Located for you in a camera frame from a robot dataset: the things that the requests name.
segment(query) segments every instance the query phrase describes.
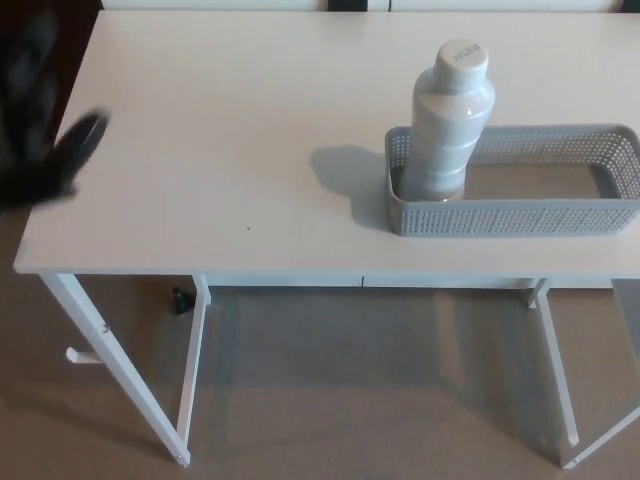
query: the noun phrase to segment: desk top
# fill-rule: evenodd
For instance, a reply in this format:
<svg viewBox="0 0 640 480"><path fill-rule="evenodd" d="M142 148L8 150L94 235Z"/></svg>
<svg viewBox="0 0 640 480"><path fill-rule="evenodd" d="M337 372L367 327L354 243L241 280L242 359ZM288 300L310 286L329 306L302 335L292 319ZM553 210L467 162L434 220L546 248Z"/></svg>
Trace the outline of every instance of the desk top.
<svg viewBox="0 0 640 480"><path fill-rule="evenodd" d="M640 15L101 12L62 130L96 105L112 121L77 198L32 213L16 269L640 277L640 221L589 238L388 231L384 134L459 36L491 55L491 124L640 132Z"/></svg>

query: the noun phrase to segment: mesh basket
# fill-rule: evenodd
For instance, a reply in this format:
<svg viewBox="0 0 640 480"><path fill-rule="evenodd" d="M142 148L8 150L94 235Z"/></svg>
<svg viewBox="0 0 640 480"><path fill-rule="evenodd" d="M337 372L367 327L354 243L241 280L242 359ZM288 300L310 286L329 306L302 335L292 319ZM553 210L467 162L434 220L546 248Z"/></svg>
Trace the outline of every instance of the mesh basket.
<svg viewBox="0 0 640 480"><path fill-rule="evenodd" d="M473 165L598 167L612 198L405 202L396 186L409 156L410 127L386 136L391 229L414 237L604 235L620 231L640 210L640 147L617 125L488 127L469 160Z"/></svg>

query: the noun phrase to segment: white metal leg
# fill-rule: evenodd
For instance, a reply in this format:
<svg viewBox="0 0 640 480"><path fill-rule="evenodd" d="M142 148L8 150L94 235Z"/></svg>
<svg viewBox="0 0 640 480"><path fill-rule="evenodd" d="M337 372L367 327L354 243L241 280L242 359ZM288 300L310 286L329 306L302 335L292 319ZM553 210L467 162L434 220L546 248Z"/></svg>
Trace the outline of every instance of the white metal leg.
<svg viewBox="0 0 640 480"><path fill-rule="evenodd" d="M551 288L551 280L549 278L539 279L533 288L533 292L529 295L529 300L527 301L529 308L536 308L536 298L538 298L539 295L546 295L549 288Z"/></svg>
<svg viewBox="0 0 640 480"><path fill-rule="evenodd" d="M102 364L102 360L94 352L79 352L72 347L67 348L65 356L67 360L75 364Z"/></svg>
<svg viewBox="0 0 640 480"><path fill-rule="evenodd" d="M191 454L186 442L178 435L75 275L43 274L40 277L176 461L189 465Z"/></svg>
<svg viewBox="0 0 640 480"><path fill-rule="evenodd" d="M187 366L184 372L180 413L178 414L178 434L182 437L185 444L189 441L189 430L191 428L191 413L193 411L193 400L196 393L204 317L207 305L211 303L211 293L209 292L209 286L204 277L202 275L194 275L193 281L197 289L196 305L193 311L191 339L189 340Z"/></svg>
<svg viewBox="0 0 640 480"><path fill-rule="evenodd" d="M549 301L547 300L548 288L545 288L545 284L542 282L544 282L544 280L538 282L538 285L536 286L534 303L547 341L549 358L551 359L551 368L555 380L555 397L558 402L557 411L561 417L562 433L569 441L569 445L574 446L579 441L578 428L576 426L576 419L573 415L569 386L567 385L567 377L562 365L558 339L556 338L556 332L553 328L551 309L549 308Z"/></svg>
<svg viewBox="0 0 640 480"><path fill-rule="evenodd" d="M612 428L607 430L601 437L599 437L597 440L595 440L591 445L589 445L582 452L580 452L578 455L573 457L573 459L565 462L562 465L562 468L565 468L565 469L568 470L568 469L571 469L571 468L575 467L582 460L587 458L589 455L591 455L593 452L595 452L597 449L599 449L602 445L607 443L614 436L616 436L618 433L620 433L622 430L624 430L627 426L629 426L631 423L633 423L638 417L640 417L640 407L636 408L629 415L627 415L622 420L620 420L618 423L616 423Z"/></svg>

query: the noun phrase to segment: white bottle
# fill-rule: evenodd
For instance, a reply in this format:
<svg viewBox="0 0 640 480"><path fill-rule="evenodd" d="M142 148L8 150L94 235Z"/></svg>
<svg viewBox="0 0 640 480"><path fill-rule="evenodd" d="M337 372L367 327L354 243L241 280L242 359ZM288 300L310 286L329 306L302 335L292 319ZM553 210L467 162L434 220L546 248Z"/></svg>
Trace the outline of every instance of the white bottle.
<svg viewBox="0 0 640 480"><path fill-rule="evenodd" d="M400 183L408 201L460 197L469 157L495 101L486 77L489 55L470 40L451 40L438 51L413 91L411 149Z"/></svg>

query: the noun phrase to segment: beige carpet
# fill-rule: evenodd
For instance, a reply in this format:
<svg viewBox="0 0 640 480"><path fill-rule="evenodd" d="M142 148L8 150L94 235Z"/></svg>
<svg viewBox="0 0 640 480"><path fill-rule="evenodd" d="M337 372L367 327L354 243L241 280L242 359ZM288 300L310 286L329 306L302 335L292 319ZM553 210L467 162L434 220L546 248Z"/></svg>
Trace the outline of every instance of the beige carpet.
<svg viewBox="0 0 640 480"><path fill-rule="evenodd" d="M631 479L640 422L571 472L556 460L548 365L517 293L216 289L190 448L175 465L35 277L11 265L24 215L0 220L0 476L18 479ZM188 278L82 278L176 418ZM553 292L579 432L640 404L610 292Z"/></svg>

